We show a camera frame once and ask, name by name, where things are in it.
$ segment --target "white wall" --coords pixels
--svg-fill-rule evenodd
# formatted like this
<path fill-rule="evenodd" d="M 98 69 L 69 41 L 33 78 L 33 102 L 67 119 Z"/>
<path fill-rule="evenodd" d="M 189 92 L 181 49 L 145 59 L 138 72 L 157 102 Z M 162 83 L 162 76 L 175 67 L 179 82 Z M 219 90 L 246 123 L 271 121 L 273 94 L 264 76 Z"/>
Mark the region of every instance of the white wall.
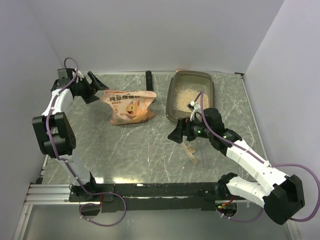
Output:
<path fill-rule="evenodd" d="M 244 73 L 283 0 L 27 0 L 62 60 L 96 72 Z"/>
<path fill-rule="evenodd" d="M 25 0 L 0 1 L 0 33 L 0 239 L 8 240 L 44 160 L 31 121 L 61 64 Z"/>
<path fill-rule="evenodd" d="M 320 177 L 320 1 L 286 0 L 254 56 L 244 82 L 263 143 L 273 163 L 300 163 Z M 308 216 L 318 196 L 299 169 Z M 318 239 L 320 213 L 298 223 L 303 240 Z"/>

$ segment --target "brown plastic tray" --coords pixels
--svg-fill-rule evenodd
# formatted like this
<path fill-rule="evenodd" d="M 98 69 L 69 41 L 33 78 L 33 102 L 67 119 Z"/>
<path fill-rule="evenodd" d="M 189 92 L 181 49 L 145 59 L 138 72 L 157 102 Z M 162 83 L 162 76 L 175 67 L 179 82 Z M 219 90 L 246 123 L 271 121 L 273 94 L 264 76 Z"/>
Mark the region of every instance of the brown plastic tray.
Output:
<path fill-rule="evenodd" d="M 166 117 L 175 123 L 178 122 L 178 119 L 191 115 L 191 112 L 176 108 L 179 89 L 185 88 L 204 91 L 208 96 L 209 107 L 213 108 L 215 105 L 215 86 L 210 74 L 201 71 L 178 71 L 171 78 L 165 109 Z"/>

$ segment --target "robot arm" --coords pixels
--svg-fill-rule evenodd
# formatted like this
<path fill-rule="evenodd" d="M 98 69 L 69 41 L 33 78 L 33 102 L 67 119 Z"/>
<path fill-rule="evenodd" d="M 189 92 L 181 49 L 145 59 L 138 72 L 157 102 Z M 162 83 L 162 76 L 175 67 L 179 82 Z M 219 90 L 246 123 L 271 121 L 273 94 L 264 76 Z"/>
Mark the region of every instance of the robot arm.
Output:
<path fill-rule="evenodd" d="M 58 155 L 60 159 L 67 160 L 70 168 L 67 167 L 64 161 L 57 161 L 62 165 L 64 170 L 69 174 L 72 181 L 72 192 L 79 195 L 82 192 L 79 182 L 74 178 L 70 169 L 76 174 L 78 180 L 85 186 L 88 191 L 93 191 L 95 188 L 95 180 L 92 177 L 89 170 L 85 168 L 80 162 L 76 151 L 76 137 L 66 117 L 66 112 L 69 109 L 70 103 L 75 96 L 81 96 L 86 104 L 92 103 L 99 98 L 95 96 L 95 93 L 99 90 L 109 89 L 103 83 L 101 83 L 92 72 L 88 72 L 88 76 L 92 82 L 89 84 L 87 79 L 78 71 L 78 81 L 74 81 L 69 87 L 64 89 L 61 93 L 61 89 L 65 87 L 73 78 L 74 71 L 71 68 L 63 68 L 58 70 L 58 77 L 51 89 L 51 100 L 47 109 L 41 116 L 34 117 L 32 125 L 34 132 L 43 154 L 48 154 L 51 158 L 56 159 L 53 146 L 50 142 L 46 129 L 46 118 L 52 109 L 52 114 L 49 119 L 49 127 L 51 129 L 52 138 L 55 143 Z"/>
<path fill-rule="evenodd" d="M 239 196 L 256 203 L 263 207 L 267 215 L 277 224 L 284 224 L 305 206 L 300 178 L 296 175 L 288 176 L 272 167 L 268 161 L 254 152 L 241 136 L 225 128 L 216 108 L 204 110 L 205 119 L 210 128 L 223 139 L 229 140 L 246 151 L 214 136 L 204 122 L 196 117 L 196 112 L 200 112 L 197 103 L 191 102 L 189 108 L 193 110 L 192 118 L 179 119 L 175 130 L 168 135 L 168 139 L 179 144 L 182 143 L 183 136 L 186 136 L 188 141 L 193 141 L 197 137 L 209 139 L 216 150 L 239 164 L 257 181 L 257 183 L 249 182 L 234 173 L 228 173 L 218 181 L 224 194 Z"/>

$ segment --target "gray marble surface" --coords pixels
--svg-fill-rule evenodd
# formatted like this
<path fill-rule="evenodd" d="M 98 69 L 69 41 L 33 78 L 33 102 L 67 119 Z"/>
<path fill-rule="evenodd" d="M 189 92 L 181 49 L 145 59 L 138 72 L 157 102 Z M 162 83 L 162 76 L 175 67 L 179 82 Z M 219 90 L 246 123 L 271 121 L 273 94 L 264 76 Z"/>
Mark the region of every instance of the gray marble surface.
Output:
<path fill-rule="evenodd" d="M 176 126 L 165 114 L 169 83 L 174 74 L 153 75 L 157 98 L 150 109 L 156 116 L 145 123 L 111 125 L 112 110 L 108 104 L 96 101 L 86 105 L 81 98 L 71 103 L 66 115 L 76 136 L 76 151 L 98 183 L 216 182 L 230 172 L 252 180 L 245 170 L 213 149 L 205 139 L 190 143 L 196 150 L 196 165 L 178 143 L 167 139 Z M 254 151 L 264 157 L 241 76 L 211 75 L 215 86 L 215 107 L 226 128 L 240 134 Z M 97 76 L 112 90 L 146 89 L 144 74 Z M 69 184 L 71 180 L 56 160 L 49 159 L 43 183 Z"/>

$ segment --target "snack bag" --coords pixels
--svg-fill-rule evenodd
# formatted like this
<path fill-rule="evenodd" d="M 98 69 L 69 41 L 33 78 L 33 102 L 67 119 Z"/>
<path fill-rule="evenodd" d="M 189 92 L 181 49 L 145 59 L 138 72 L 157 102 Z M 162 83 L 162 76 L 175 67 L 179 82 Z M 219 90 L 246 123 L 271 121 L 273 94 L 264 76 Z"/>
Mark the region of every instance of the snack bag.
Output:
<path fill-rule="evenodd" d="M 156 98 L 153 91 L 114 91 L 106 90 L 100 98 L 112 108 L 110 123 L 113 125 L 144 123 L 156 114 L 149 111 Z"/>

